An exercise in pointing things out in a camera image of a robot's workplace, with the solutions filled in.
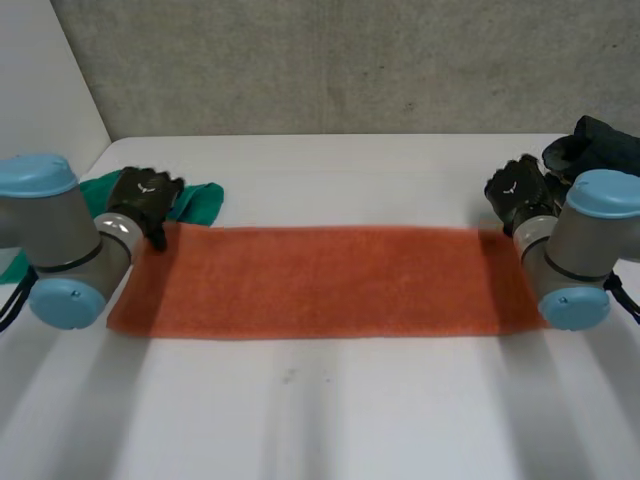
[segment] white wall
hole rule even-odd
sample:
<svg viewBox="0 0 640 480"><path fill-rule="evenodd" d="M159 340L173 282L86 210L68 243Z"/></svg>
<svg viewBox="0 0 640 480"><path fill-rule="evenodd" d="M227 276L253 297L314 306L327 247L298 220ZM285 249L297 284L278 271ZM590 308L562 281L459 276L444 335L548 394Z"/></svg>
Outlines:
<svg viewBox="0 0 640 480"><path fill-rule="evenodd" d="M0 0L0 159L52 152L85 173L110 144L48 0Z"/></svg>

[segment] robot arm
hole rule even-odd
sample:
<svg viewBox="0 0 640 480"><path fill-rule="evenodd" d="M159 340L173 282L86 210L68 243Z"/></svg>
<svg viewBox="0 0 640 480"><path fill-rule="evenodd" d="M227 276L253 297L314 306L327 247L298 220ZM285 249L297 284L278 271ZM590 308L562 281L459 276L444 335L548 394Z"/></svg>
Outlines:
<svg viewBox="0 0 640 480"><path fill-rule="evenodd" d="M66 160L54 155L0 162L0 247L21 247L37 274L29 304L57 328L91 325L146 236L166 247L162 222L184 189L166 173L127 168L95 221Z"/></svg>
<svg viewBox="0 0 640 480"><path fill-rule="evenodd" d="M546 320L569 330L604 320L610 311L605 287L617 278L615 263L640 257L640 177L587 171L575 180L557 216L536 159L525 155L496 172L485 195L505 233L513 236Z"/></svg>

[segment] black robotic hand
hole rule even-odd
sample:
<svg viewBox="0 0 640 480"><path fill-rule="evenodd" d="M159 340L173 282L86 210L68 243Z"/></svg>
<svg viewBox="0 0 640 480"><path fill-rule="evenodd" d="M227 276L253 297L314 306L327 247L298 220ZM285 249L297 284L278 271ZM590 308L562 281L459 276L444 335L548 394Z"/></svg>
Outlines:
<svg viewBox="0 0 640 480"><path fill-rule="evenodd" d="M167 214L184 191L184 180L171 180L167 172L126 167L107 200L107 211L134 220L156 250L167 248L162 228Z"/></svg>
<svg viewBox="0 0 640 480"><path fill-rule="evenodd" d="M554 200L538 168L538 160L523 155L498 170L487 182L484 195L504 224L504 233L513 231L538 215L554 215Z"/></svg>

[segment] gray concrete wall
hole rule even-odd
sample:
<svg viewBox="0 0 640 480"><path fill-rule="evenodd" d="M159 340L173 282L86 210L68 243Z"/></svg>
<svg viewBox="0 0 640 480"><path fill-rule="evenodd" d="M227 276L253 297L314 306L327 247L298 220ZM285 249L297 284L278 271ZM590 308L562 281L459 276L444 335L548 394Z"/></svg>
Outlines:
<svg viewBox="0 0 640 480"><path fill-rule="evenodd" d="M638 0L53 0L112 138L640 133Z"/></svg>

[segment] black cloth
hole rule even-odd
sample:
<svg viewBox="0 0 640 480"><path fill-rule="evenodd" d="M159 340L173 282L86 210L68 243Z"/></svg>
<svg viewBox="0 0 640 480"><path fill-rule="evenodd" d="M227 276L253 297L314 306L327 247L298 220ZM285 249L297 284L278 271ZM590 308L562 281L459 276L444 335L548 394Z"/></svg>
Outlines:
<svg viewBox="0 0 640 480"><path fill-rule="evenodd" d="M584 116L573 135L559 138L542 152L545 166L563 182L573 184L583 172L619 170L640 176L640 138Z"/></svg>

